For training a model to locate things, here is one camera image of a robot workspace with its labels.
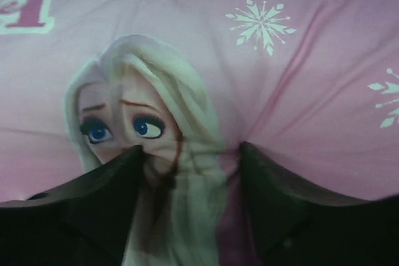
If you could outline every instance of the cartoon character print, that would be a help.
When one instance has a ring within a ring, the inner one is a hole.
[[[124,265],[219,265],[224,141],[201,79],[177,51],[138,34],[116,40],[74,78],[65,119],[85,171],[131,146],[149,154]]]

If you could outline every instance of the pink fabric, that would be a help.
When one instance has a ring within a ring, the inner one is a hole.
[[[0,0],[0,201],[82,174],[63,121],[73,76],[122,36],[178,49],[204,82],[227,153],[253,143],[348,196],[399,192],[399,0]],[[221,266],[256,265],[236,157]]]

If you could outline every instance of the white snowflake print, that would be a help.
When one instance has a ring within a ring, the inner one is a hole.
[[[263,2],[263,6],[260,7],[251,0],[247,0],[248,11],[243,11],[236,8],[240,14],[227,14],[226,17],[241,22],[242,24],[236,27],[230,28],[232,31],[236,29],[244,29],[240,33],[240,37],[237,40],[237,45],[242,45],[247,42],[250,38],[256,38],[256,44],[254,49],[257,49],[259,41],[263,42],[263,48],[267,50],[270,56],[274,52],[274,39],[278,39],[282,44],[286,42],[282,40],[281,36],[286,34],[293,34],[296,29],[287,27],[282,21],[289,20],[290,17],[277,18],[277,15],[281,13],[284,5],[282,3],[273,6],[270,10],[266,9],[266,1]]]
[[[392,69],[387,69],[387,73],[394,76],[397,80],[399,80],[399,75],[393,73]],[[373,83],[370,84],[368,87],[371,88],[372,90],[381,91],[382,95],[388,94],[388,95],[394,95],[394,97],[396,97],[388,102],[376,104],[375,108],[381,108],[387,105],[394,105],[399,102],[399,84],[391,82]],[[394,110],[388,113],[388,117],[382,121],[380,127],[381,128],[390,127],[394,124],[395,121],[399,123],[399,104]]]

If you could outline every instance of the printed pillowcase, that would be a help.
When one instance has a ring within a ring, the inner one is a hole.
[[[259,265],[243,141],[333,192],[398,192],[398,13],[399,0],[0,0],[0,200],[143,145],[125,265]]]

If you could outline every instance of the eyebrow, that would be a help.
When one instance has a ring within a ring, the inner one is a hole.
[[[83,108],[81,112],[91,112],[92,110],[101,110],[105,108],[105,104],[99,104],[91,107]]]
[[[156,109],[155,107],[148,105],[148,104],[144,104],[144,103],[136,103],[136,102],[130,102],[124,99],[119,100],[120,103],[125,104],[127,106],[135,106],[135,107],[145,107],[145,108],[149,108],[152,109],[156,112],[160,112],[158,109]]]

